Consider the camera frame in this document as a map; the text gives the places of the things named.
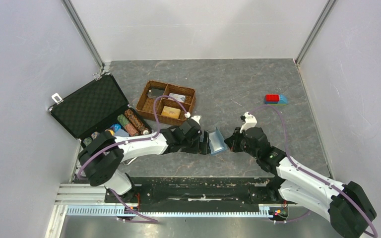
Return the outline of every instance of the red object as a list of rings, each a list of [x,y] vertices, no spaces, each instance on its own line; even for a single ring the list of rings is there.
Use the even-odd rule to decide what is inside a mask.
[[[265,100],[267,102],[277,102],[280,101],[280,96],[278,94],[266,94],[265,95]]]

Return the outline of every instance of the black motor joint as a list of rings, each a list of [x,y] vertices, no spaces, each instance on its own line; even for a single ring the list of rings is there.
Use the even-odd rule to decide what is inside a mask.
[[[240,127],[234,129],[233,135],[224,142],[233,152],[246,152],[256,159],[262,158],[271,150],[271,144],[262,128],[252,127],[240,133]]]

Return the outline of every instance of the white wall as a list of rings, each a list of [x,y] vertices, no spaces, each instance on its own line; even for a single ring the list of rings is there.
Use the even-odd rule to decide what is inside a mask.
[[[59,0],[0,1],[0,238],[45,234],[78,143],[46,111],[97,72]]]
[[[334,175],[362,185],[381,238],[381,0],[338,1],[301,71]]]
[[[104,61],[295,58],[326,0],[72,0]]]

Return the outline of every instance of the brown woven basket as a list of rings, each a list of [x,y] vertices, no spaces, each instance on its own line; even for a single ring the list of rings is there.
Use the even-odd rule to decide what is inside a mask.
[[[185,95],[186,99],[185,99],[185,102],[182,103],[182,105],[188,112],[190,113],[193,112],[193,108],[195,107],[195,101],[196,101],[196,98],[195,98],[196,93],[194,89],[150,80],[145,85],[144,90],[142,91],[141,97],[139,98],[138,104],[136,105],[136,111],[143,118],[149,119],[149,120],[155,120],[153,108],[152,108],[154,104],[154,99],[148,98],[147,96],[149,88],[158,88],[162,90],[164,89],[163,95],[169,95],[170,93]],[[179,118],[176,119],[176,118],[162,116],[161,112],[163,111],[163,108],[165,106],[180,109],[181,113]],[[161,99],[156,104],[156,111],[157,111],[158,120],[164,124],[181,125],[186,120],[185,112],[173,100],[169,100],[166,98]]]

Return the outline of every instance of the robotic arm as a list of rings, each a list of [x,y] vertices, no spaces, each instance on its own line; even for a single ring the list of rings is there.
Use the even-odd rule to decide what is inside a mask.
[[[121,161],[194,147],[202,134],[199,120],[200,116],[193,116],[181,126],[143,136],[113,137],[109,132],[103,132],[78,155],[79,162],[91,186],[103,184],[117,194],[124,195],[133,185],[127,174],[117,170]],[[106,152],[96,156],[101,150]]]
[[[275,175],[267,185],[272,200],[292,201],[316,212],[345,238],[358,238],[366,232],[376,218],[376,211],[361,186],[354,182],[343,184],[308,169],[284,151],[271,146],[262,129],[256,127],[253,115],[245,113],[241,119],[245,123],[236,127],[225,143],[233,152],[250,154],[264,171]],[[91,186],[103,184],[128,199],[134,194],[133,183],[127,174],[117,170],[121,161],[194,148],[202,135],[199,120],[199,116],[193,116],[181,126],[143,136],[113,137],[109,132],[103,132],[79,154],[78,159]]]
[[[253,115],[246,112],[241,119],[245,123],[236,127],[225,143],[233,152],[250,154],[264,171],[275,175],[268,184],[273,200],[284,199],[310,209],[327,219],[345,238],[358,238],[365,232],[369,224],[349,201],[357,204],[370,221],[376,218],[376,211],[361,186],[354,182],[343,184],[303,166],[270,145],[262,129],[255,126]]]

